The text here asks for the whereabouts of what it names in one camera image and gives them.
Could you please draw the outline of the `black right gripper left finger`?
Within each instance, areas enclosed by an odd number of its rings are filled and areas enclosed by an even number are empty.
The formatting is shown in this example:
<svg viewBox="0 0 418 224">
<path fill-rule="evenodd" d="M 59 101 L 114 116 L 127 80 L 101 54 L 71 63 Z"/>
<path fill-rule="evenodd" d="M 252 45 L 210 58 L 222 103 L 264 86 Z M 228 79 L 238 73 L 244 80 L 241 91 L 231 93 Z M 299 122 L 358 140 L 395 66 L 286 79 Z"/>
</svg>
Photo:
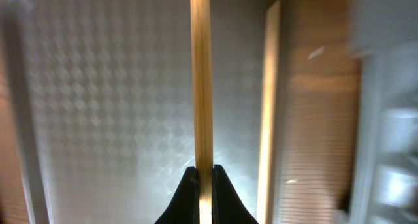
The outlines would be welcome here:
<svg viewBox="0 0 418 224">
<path fill-rule="evenodd" d="M 195 167 L 187 167 L 165 211 L 155 224 L 199 223 L 199 176 Z"/>
</svg>

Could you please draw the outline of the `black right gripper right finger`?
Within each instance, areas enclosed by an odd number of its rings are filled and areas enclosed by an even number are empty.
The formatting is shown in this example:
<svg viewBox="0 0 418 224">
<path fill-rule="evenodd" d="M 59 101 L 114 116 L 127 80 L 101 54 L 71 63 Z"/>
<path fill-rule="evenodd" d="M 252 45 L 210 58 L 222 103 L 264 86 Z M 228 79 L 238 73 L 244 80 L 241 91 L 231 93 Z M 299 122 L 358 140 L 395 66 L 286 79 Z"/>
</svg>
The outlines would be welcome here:
<svg viewBox="0 0 418 224">
<path fill-rule="evenodd" d="M 214 165 L 212 170 L 212 223 L 258 224 L 240 200 L 221 165 Z"/>
</svg>

